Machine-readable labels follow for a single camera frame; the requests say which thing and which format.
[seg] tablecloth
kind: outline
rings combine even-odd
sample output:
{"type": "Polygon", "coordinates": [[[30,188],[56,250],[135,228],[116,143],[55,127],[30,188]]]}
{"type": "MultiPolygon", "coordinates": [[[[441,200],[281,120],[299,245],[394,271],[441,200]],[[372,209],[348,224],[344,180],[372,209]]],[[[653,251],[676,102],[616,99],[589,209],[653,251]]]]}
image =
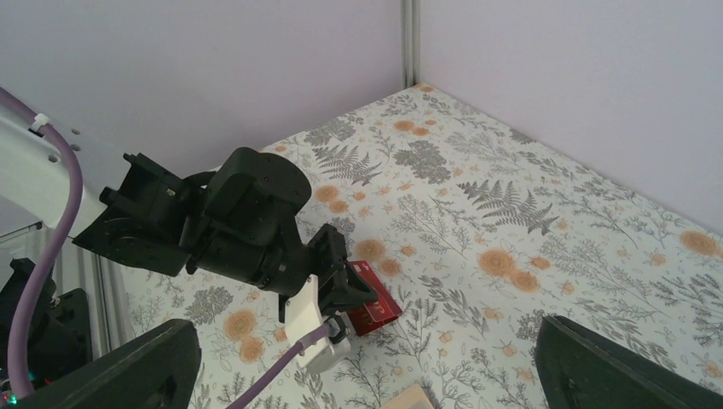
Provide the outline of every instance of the tablecloth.
{"type": "MultiPolygon", "coordinates": [[[[302,238],[337,227],[404,314],[328,372],[290,365],[252,407],[372,409],[413,383],[437,407],[544,407],[546,314],[723,388],[721,237],[509,126],[420,85],[265,151],[312,183],[302,238]]],[[[136,334],[195,323],[195,409],[225,407],[288,348],[275,294],[203,271],[124,279],[136,334]]]]}

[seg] cable clip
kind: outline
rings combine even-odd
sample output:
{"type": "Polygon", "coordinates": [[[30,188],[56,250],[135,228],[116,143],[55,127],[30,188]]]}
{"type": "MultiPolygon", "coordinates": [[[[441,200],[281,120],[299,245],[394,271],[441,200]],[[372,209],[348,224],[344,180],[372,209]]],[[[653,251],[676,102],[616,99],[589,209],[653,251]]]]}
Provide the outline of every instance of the cable clip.
{"type": "Polygon", "coordinates": [[[30,125],[30,130],[38,133],[38,130],[47,125],[48,122],[50,122],[50,118],[48,118],[48,116],[43,113],[39,113],[35,116],[35,122],[30,125]]]}

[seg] red card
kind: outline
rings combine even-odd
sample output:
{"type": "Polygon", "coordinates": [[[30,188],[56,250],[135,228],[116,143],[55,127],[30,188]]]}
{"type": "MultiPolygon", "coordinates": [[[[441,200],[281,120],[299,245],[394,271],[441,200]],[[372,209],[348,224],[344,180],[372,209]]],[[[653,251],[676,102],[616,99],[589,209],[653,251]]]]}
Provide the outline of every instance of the red card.
{"type": "Polygon", "coordinates": [[[364,304],[363,308],[347,311],[351,324],[356,330],[356,335],[362,336],[399,318],[402,309],[399,308],[399,304],[394,301],[386,287],[379,281],[379,277],[374,273],[368,262],[350,262],[350,264],[359,274],[359,277],[374,288],[379,295],[377,302],[364,304]]]}

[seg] cable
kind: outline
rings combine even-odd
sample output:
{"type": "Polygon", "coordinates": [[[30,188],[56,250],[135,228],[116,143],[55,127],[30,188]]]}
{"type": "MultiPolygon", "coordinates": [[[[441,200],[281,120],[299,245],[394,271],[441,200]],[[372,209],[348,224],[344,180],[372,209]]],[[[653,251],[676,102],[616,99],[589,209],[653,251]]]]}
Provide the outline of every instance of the cable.
{"type": "MultiPolygon", "coordinates": [[[[29,124],[36,122],[38,116],[30,107],[22,101],[15,98],[3,87],[0,87],[0,105],[5,105],[11,111],[19,115],[29,124]]],[[[34,392],[32,383],[30,382],[30,374],[27,368],[27,339],[30,331],[30,321],[32,311],[38,303],[40,291],[43,284],[48,278],[48,273],[55,263],[55,258],[60,253],[63,243],[65,243],[68,233],[75,217],[80,209],[80,201],[83,197],[83,174],[80,171],[80,164],[75,152],[70,145],[62,137],[62,135],[53,128],[53,125],[46,124],[38,129],[38,132],[44,135],[45,140],[57,149],[62,158],[62,163],[67,167],[70,179],[70,189],[68,191],[68,201],[63,211],[61,220],[55,228],[55,232],[50,237],[48,246],[45,247],[40,260],[30,274],[25,290],[23,290],[18,302],[18,307],[13,316],[13,323],[10,326],[10,337],[8,342],[8,374],[10,377],[10,386],[17,399],[22,399],[34,392]]]]}
{"type": "Polygon", "coordinates": [[[316,341],[319,341],[324,337],[328,337],[330,331],[329,326],[324,324],[301,337],[301,339],[296,341],[296,343],[294,343],[292,347],[289,348],[289,350],[286,351],[286,353],[283,354],[279,360],[277,360],[276,363],[274,363],[269,370],[256,381],[256,383],[254,383],[246,392],[244,392],[243,395],[239,397],[239,399],[235,400],[234,403],[229,405],[226,409],[242,409],[246,407],[246,405],[251,403],[251,401],[254,400],[254,398],[256,398],[258,394],[260,394],[261,391],[263,391],[263,389],[274,380],[276,375],[284,370],[284,368],[294,359],[296,355],[303,352],[313,343],[316,343],[316,341]]]}

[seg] white wall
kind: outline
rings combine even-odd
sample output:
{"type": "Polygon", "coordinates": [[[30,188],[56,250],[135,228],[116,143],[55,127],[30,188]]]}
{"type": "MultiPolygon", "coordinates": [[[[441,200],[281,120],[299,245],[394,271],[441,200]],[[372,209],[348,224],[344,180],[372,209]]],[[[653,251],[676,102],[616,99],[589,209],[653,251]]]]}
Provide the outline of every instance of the white wall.
{"type": "Polygon", "coordinates": [[[421,78],[723,233],[723,2],[422,2],[421,78]]]}
{"type": "Polygon", "coordinates": [[[402,87],[401,4],[8,0],[0,84],[186,175],[402,87]]]}

